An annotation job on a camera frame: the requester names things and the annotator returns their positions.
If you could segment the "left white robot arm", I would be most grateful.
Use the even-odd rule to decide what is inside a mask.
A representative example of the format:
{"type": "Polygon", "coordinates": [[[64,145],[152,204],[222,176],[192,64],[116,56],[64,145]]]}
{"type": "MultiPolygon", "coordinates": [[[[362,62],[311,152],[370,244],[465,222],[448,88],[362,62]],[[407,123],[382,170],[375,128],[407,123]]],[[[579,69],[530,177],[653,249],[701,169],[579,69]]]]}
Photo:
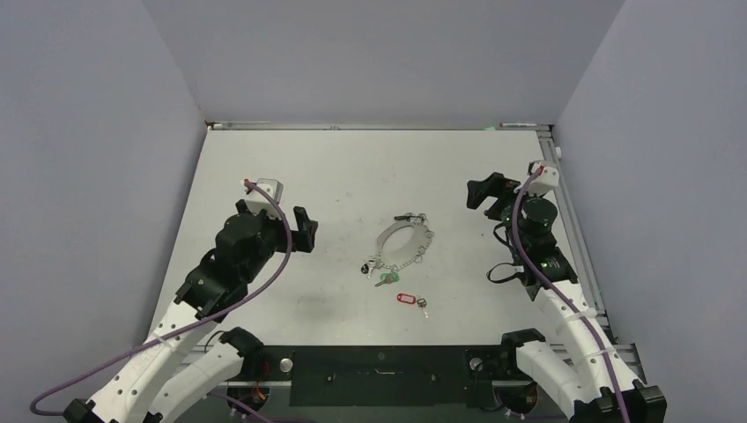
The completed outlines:
{"type": "Polygon", "coordinates": [[[304,208],[291,229],[274,200],[240,200],[215,246],[185,278],[160,322],[123,367],[87,399],[63,411],[68,422],[172,422],[220,383],[261,371],[263,343],[247,330],[222,335],[205,356],[180,370],[193,347],[252,297],[249,285],[276,254],[314,249],[319,224],[304,208]]]}

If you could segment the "key with red tag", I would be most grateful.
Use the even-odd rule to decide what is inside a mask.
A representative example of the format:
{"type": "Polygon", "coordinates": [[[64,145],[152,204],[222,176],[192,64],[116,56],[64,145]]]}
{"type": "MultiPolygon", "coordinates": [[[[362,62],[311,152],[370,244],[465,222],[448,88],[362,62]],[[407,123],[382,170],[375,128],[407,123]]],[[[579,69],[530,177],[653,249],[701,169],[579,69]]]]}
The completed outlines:
{"type": "Polygon", "coordinates": [[[417,306],[423,312],[425,319],[429,318],[429,314],[426,309],[427,300],[425,298],[408,293],[399,293],[396,296],[396,300],[402,304],[417,306]]]}

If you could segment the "large silver keyring plate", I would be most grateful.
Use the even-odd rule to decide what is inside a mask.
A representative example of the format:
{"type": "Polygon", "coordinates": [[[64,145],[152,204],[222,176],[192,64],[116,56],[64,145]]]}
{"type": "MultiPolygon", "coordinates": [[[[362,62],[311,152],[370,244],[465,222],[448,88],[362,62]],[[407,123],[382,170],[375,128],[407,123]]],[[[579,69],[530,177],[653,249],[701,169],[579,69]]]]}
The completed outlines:
{"type": "Polygon", "coordinates": [[[407,212],[392,219],[374,242],[374,252],[359,268],[371,278],[376,271],[397,272],[420,263],[431,247],[435,232],[424,213],[407,212]]]}

